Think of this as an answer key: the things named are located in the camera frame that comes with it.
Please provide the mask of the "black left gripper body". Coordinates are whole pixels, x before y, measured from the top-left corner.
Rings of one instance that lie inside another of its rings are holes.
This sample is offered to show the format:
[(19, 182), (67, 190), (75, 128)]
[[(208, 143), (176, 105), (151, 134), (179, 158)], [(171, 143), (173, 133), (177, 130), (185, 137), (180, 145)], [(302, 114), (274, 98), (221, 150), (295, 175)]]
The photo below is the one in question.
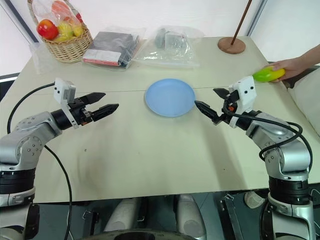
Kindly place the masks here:
[(86, 110), (87, 105), (94, 103), (92, 98), (75, 98), (67, 103), (67, 119), (72, 126), (84, 126), (93, 121), (92, 113)]

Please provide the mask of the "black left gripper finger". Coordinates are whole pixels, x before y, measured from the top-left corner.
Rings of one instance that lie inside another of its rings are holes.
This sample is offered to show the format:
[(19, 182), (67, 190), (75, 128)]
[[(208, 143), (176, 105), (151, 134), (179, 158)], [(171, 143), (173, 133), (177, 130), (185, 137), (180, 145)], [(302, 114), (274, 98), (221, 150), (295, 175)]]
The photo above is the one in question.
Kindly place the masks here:
[(83, 96), (83, 102), (85, 105), (91, 105), (98, 102), (102, 99), (106, 94), (104, 92), (92, 92), (85, 96)]
[(104, 105), (104, 106), (100, 107), (98, 110), (91, 112), (91, 119), (94, 122), (97, 122), (97, 121), (113, 114), (117, 110), (118, 107), (119, 107), (118, 103)]

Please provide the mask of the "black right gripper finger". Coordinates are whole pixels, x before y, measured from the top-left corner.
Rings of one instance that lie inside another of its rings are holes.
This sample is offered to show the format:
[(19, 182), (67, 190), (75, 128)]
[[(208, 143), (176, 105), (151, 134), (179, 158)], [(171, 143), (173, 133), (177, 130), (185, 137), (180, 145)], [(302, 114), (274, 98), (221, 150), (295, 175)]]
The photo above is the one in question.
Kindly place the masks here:
[(206, 104), (203, 101), (198, 101), (195, 100), (194, 101), (195, 106), (197, 107), (197, 109), (206, 117), (208, 117), (214, 124), (219, 124), (221, 122), (221, 118), (220, 116), (217, 114), (217, 112), (213, 109), (211, 109), (211, 107)]
[(213, 91), (221, 98), (221, 99), (227, 99), (229, 95), (229, 90), (225, 88), (214, 88)]

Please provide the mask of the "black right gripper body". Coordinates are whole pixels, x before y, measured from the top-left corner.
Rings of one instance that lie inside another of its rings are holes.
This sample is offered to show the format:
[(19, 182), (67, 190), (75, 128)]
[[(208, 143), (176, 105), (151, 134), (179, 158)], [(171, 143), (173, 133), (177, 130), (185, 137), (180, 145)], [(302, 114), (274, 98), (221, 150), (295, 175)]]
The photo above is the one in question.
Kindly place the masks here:
[(238, 108), (237, 101), (240, 99), (239, 93), (237, 90), (230, 92), (229, 90), (222, 90), (220, 96), (224, 102), (222, 106), (222, 116), (225, 123), (230, 123), (232, 115), (228, 115), (228, 112), (236, 113)]

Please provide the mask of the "person's bare hand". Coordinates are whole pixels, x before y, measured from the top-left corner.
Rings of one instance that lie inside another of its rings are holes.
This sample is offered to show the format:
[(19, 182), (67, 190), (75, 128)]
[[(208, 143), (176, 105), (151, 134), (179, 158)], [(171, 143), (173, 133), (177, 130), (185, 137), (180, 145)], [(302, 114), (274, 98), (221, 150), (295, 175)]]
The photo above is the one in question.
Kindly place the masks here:
[(309, 65), (300, 57), (285, 59), (277, 62), (272, 62), (269, 66), (273, 67), (273, 71), (284, 69), (285, 74), (273, 82), (280, 82), (301, 74), (304, 70), (309, 68)]

